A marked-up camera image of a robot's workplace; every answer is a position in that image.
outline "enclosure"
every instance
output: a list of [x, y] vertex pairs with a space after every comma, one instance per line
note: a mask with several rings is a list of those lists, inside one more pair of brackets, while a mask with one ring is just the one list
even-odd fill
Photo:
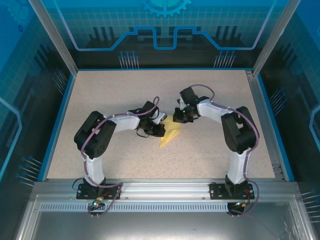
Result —
[[[3, 239], [318, 239], [319, 10], [311, 0], [0, 1]], [[250, 214], [231, 214], [239, 199], [212, 199], [230, 150], [221, 124], [200, 117], [162, 147], [115, 133], [102, 170], [123, 186], [91, 218], [74, 142], [90, 113], [159, 96], [171, 116], [196, 84], [216, 104], [246, 106], [259, 132]]]

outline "wire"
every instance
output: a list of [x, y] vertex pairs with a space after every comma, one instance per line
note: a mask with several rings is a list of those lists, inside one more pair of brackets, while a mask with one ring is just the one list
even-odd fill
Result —
[[139, 128], [136, 130], [136, 134], [137, 134], [139, 137], [147, 139], [147, 138], [150, 136], [150, 134], [146, 134], [146, 136], [140, 135], [140, 134], [138, 133], [138, 130], [139, 130]]
[[83, 177], [79, 177], [78, 179], [76, 179], [76, 180], [73, 182], [73, 184], [72, 184], [72, 189], [73, 189], [73, 190], [78, 190], [78, 189], [75, 189], [74, 186], [75, 186], [76, 182], [78, 182], [80, 179], [84, 179], [84, 178], [83, 178]]
[[248, 195], [248, 202], [250, 203], [250, 192], [249, 192], [249, 190], [244, 190], [244, 192]]
[[[242, 214], [242, 212], [240, 211], [237, 211], [237, 210], [231, 210], [231, 212], [234, 212], [234, 213], [237, 213], [238, 215], [240, 216], [243, 216], [244, 214]], [[254, 217], [254, 216], [251, 216], [249, 214], [246, 215], [247, 217], [257, 221], [258, 223], [260, 223], [262, 226], [264, 226], [264, 228], [271, 234], [273, 235], [276, 239], [279, 239], [279, 237], [269, 228], [267, 227], [262, 221], [260, 221], [260, 219]]]
[[[210, 98], [210, 100], [212, 100], [215, 97], [215, 92], [210, 87], [208, 87], [206, 85], [203, 85], [203, 84], [194, 84], [194, 85], [191, 85], [190, 87], [195, 87], [195, 86], [201, 86], [201, 87], [205, 87], [205, 88], [209, 89], [212, 92], [212, 97]], [[234, 108], [231, 108], [231, 107], [228, 107], [228, 106], [219, 105], [219, 104], [214, 103], [212, 101], [211, 101], [211, 104], [213, 106], [217, 107], [217, 108], [228, 110], [228, 111], [231, 111], [231, 112], [234, 112], [234, 113], [240, 115], [250, 125], [250, 127], [254, 131], [255, 145], [251, 149], [249, 149], [245, 154], [244, 166], [243, 166], [243, 177], [244, 177], [244, 179], [246, 181], [248, 181], [249, 183], [253, 183], [255, 185], [255, 187], [256, 187], [256, 200], [255, 200], [253, 206], [248, 211], [246, 211], [245, 213], [241, 214], [242, 216], [245, 216], [256, 207], [256, 205], [257, 205], [257, 203], [259, 201], [259, 197], [260, 197], [260, 190], [259, 190], [258, 184], [255, 181], [248, 179], [247, 174], [246, 174], [249, 155], [253, 150], [255, 150], [257, 148], [257, 146], [259, 144], [259, 132], [258, 132], [257, 127], [242, 112], [239, 112], [238, 110], [236, 110]]]
[[139, 108], [137, 108], [137, 109], [129, 110], [128, 112], [137, 114], [140, 110], [141, 110], [141, 107], [139, 107]]
[[108, 194], [110, 194], [111, 192], [110, 191], [106, 191], [105, 194], [103, 194], [102, 196], [107, 196]]
[[[115, 114], [115, 115], [111, 115], [109, 117], [106, 117], [104, 120], [102, 120], [95, 128], [94, 130], [91, 132], [91, 134], [88, 136], [88, 138], [84, 141], [82, 147], [81, 147], [81, 155], [83, 156], [83, 159], [84, 159], [84, 172], [85, 172], [85, 175], [87, 176], [88, 180], [95, 186], [99, 187], [99, 188], [104, 188], [104, 189], [107, 189], [107, 188], [115, 188], [115, 187], [118, 187], [118, 191], [116, 192], [111, 204], [109, 205], [109, 207], [103, 212], [103, 213], [100, 213], [99, 215], [104, 215], [106, 214], [109, 209], [111, 208], [111, 206], [114, 204], [115, 200], [117, 199], [118, 195], [120, 194], [121, 190], [122, 190], [122, 187], [124, 185], [123, 182], [120, 182], [120, 183], [116, 183], [116, 184], [112, 184], [112, 185], [100, 185], [98, 183], [96, 183], [89, 175], [89, 172], [88, 172], [88, 167], [87, 167], [87, 155], [85, 154], [85, 148], [88, 144], [88, 142], [91, 140], [91, 138], [96, 134], [96, 132], [98, 131], [98, 129], [101, 128], [101, 126], [108, 120], [114, 118], [114, 117], [120, 117], [120, 116], [134, 116], [134, 117], [138, 117], [138, 116], [143, 116], [143, 115], [146, 115], [150, 112], [152, 112], [158, 105], [160, 101], [160, 98], [158, 96], [156, 96], [154, 99], [153, 99], [153, 104], [154, 106], [148, 110], [148, 111], [145, 111], [145, 112], [142, 112], [142, 113], [118, 113], [118, 114]], [[88, 213], [89, 214], [92, 214], [91, 213], [91, 207], [88, 209]]]
[[208, 86], [206, 86], [204, 84], [194, 84], [194, 85], [191, 85], [189, 88], [192, 88], [192, 87], [204, 87], [206, 89], [209, 89], [210, 92], [212, 93], [212, 97], [210, 98], [210, 101], [212, 101], [212, 99], [214, 99], [214, 97], [216, 95], [215, 92], [210, 87], [208, 87]]

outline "blue trim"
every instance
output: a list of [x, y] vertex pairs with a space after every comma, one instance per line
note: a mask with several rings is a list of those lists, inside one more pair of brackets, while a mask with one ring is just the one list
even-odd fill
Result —
[[75, 79], [76, 78], [71, 74], [69, 77], [68, 84], [65, 88], [65, 92], [64, 92], [64, 95], [62, 98], [60, 109], [59, 109], [58, 115], [56, 117], [55, 124], [54, 124], [53, 130], [52, 130], [52, 134], [51, 134], [51, 137], [50, 137], [50, 140], [48, 143], [48, 147], [46, 149], [46, 152], [45, 152], [45, 155], [43, 158], [43, 163], [42, 163], [40, 173], [39, 173], [39, 176], [37, 179], [38, 182], [42, 182], [47, 178], [47, 174], [49, 171], [51, 160], [52, 160], [52, 157], [53, 157], [53, 154], [54, 154], [54, 151], [56, 148], [56, 144], [58, 141], [58, 136], [59, 136], [59, 133], [61, 130], [62, 123], [65, 118], [65, 114], [67, 111], [67, 106], [68, 106], [69, 100], [71, 97], [71, 92], [72, 92], [72, 89], [75, 84]]
[[281, 155], [282, 155], [285, 171], [286, 171], [286, 173], [288, 175], [288, 178], [289, 178], [288, 180], [290, 182], [294, 182], [295, 178], [294, 178], [294, 175], [292, 173], [292, 170], [291, 170], [291, 167], [290, 167], [290, 163], [289, 163], [289, 160], [288, 160], [288, 156], [287, 156], [287, 153], [286, 153], [286, 150], [285, 150], [285, 146], [284, 146], [284, 143], [282, 142], [282, 139], [281, 139], [281, 136], [280, 136], [280, 132], [279, 132], [279, 129], [278, 129], [278, 125], [277, 125], [275, 116], [274, 116], [274, 114], [272, 112], [271, 104], [269, 102], [267, 91], [266, 91], [265, 85], [264, 85], [264, 83], [262, 81], [260, 73], [258, 74], [258, 81], [259, 81], [259, 84], [260, 84], [260, 87], [261, 87], [261, 91], [262, 91], [262, 94], [263, 94], [263, 98], [264, 98], [266, 107], [268, 109], [268, 113], [269, 113], [269, 116], [270, 116], [270, 119], [271, 119], [271, 123], [272, 123], [273, 129], [274, 129], [274, 132], [275, 132], [275, 137], [276, 137], [276, 140], [278, 142], [278, 146], [280, 148], [280, 152], [281, 152]]
[[10, 105], [6, 100], [4, 100], [2, 97], [0, 97], [0, 103], [2, 103], [5, 107], [7, 107], [12, 113], [14, 113], [14, 115], [16, 116], [16, 120], [18, 121], [18, 130], [15, 133], [14, 139], [11, 143], [10, 149], [5, 157], [5, 160], [3, 162], [3, 165], [1, 167], [0, 170], [0, 182], [2, 180], [2, 177], [4, 176], [5, 170], [8, 166], [9, 160], [11, 158], [11, 155], [15, 149], [15, 146], [17, 144], [18, 138], [20, 136], [20, 133], [22, 131], [22, 121], [21, 121], [21, 116], [20, 116], [20, 112], [12, 105]]
[[309, 129], [311, 131], [311, 134], [313, 136], [313, 139], [315, 141], [316, 146], [318, 147], [318, 150], [320, 152], [320, 141], [319, 138], [316, 134], [316, 131], [314, 129], [314, 122], [315, 122], [315, 115], [317, 114], [317, 112], [320, 111], [320, 105], [316, 106], [312, 112], [311, 112], [311, 116], [310, 116], [310, 122], [309, 122]]
[[119, 69], [119, 68], [80, 68], [79, 71], [143, 71], [143, 70], [252, 70], [250, 67], [239, 68], [214, 68], [214, 67], [187, 67], [187, 68], [135, 68], [135, 69]]

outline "black mounting bracket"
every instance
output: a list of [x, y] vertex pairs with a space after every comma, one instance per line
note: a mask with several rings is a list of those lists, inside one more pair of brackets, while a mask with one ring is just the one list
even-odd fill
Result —
[[[113, 184], [105, 184], [105, 180], [100, 184], [104, 186], [113, 185]], [[78, 190], [75, 198], [81, 199], [81, 200], [95, 200], [98, 197], [103, 197], [104, 200], [113, 200], [119, 188], [120, 186], [115, 186], [110, 188], [92, 186], [85, 179], [83, 179], [83, 183], [78, 185]], [[120, 194], [121, 192], [116, 197], [117, 200], [120, 199]]]
[[254, 189], [252, 184], [244, 184], [240, 191], [234, 192], [230, 196], [228, 190], [226, 189], [225, 183], [211, 183], [209, 184], [209, 193], [211, 200], [247, 200], [248, 194], [245, 190], [249, 191], [250, 200], [255, 199]]

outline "gear logo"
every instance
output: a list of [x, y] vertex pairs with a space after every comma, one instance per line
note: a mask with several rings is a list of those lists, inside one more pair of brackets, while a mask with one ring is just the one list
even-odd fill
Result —
[[30, 14], [28, 0], [0, 0], [0, 6], [6, 6], [11, 17], [19, 25], [23, 25]]
[[186, 10], [191, 0], [142, 0], [141, 3], [144, 10], [149, 10], [150, 14], [166, 18], [168, 15], [173, 17], [174, 14], [180, 14], [181, 10]]

